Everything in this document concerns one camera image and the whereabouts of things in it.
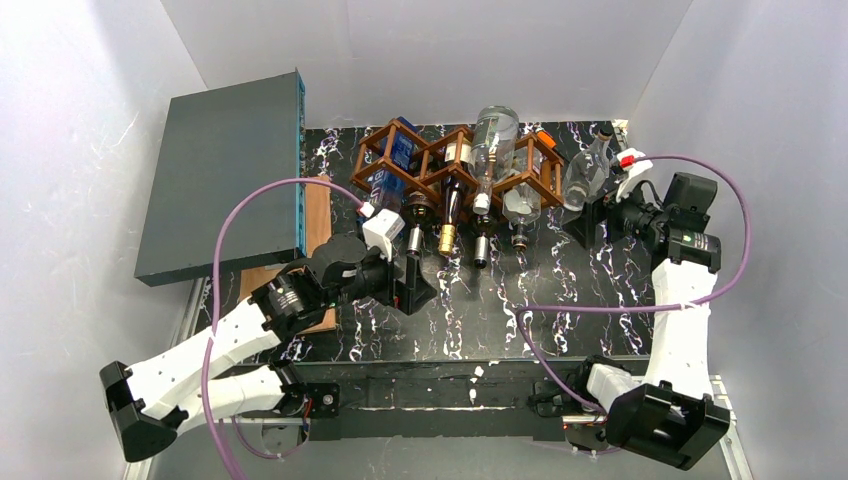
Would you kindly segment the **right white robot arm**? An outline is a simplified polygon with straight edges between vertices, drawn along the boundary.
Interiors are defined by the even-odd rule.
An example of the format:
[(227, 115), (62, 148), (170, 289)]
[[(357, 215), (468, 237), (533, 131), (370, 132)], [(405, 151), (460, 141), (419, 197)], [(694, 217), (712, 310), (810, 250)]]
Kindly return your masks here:
[(715, 181), (676, 173), (665, 197), (649, 201), (643, 181), (627, 179), (594, 209), (607, 239), (642, 241), (651, 254), (655, 300), (653, 349), (642, 379), (595, 355), (569, 386), (604, 412), (605, 442), (675, 467), (691, 469), (727, 432), (729, 411), (713, 399), (707, 368), (708, 305), (721, 268), (720, 240), (707, 233)]

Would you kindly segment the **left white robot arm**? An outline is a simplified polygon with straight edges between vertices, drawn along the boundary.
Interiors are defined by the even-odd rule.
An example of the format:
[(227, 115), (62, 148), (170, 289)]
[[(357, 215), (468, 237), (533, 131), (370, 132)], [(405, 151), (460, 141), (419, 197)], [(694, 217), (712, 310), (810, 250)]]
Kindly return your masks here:
[(318, 406), (318, 393), (280, 363), (240, 375), (226, 372), (289, 344), (337, 306), (371, 298), (405, 315), (418, 312), (437, 290), (423, 276), (418, 255), (405, 261), (399, 267), (378, 246), (351, 234), (333, 235), (312, 256), (287, 264), (217, 325), (148, 360), (102, 367), (105, 404), (125, 460), (157, 455), (208, 417), (278, 410), (292, 399)]

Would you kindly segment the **clear bottle white neck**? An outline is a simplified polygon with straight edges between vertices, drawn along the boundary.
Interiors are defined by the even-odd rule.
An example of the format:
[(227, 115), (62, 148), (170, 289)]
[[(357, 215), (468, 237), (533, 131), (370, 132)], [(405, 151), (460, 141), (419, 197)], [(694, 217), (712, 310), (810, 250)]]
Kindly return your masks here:
[(493, 105), (480, 111), (472, 142), (473, 176), (478, 183), (472, 211), (476, 215), (489, 212), (493, 188), (513, 158), (519, 117), (506, 106)]

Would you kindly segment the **clear bottle black cap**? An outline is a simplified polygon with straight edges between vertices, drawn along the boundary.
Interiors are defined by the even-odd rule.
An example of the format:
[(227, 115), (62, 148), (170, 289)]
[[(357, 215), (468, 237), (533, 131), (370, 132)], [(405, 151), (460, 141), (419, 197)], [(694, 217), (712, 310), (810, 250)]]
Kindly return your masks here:
[(563, 200), (567, 210), (580, 212), (606, 182), (611, 163), (607, 149), (613, 135), (610, 125), (600, 126), (594, 141), (569, 161), (563, 176)]

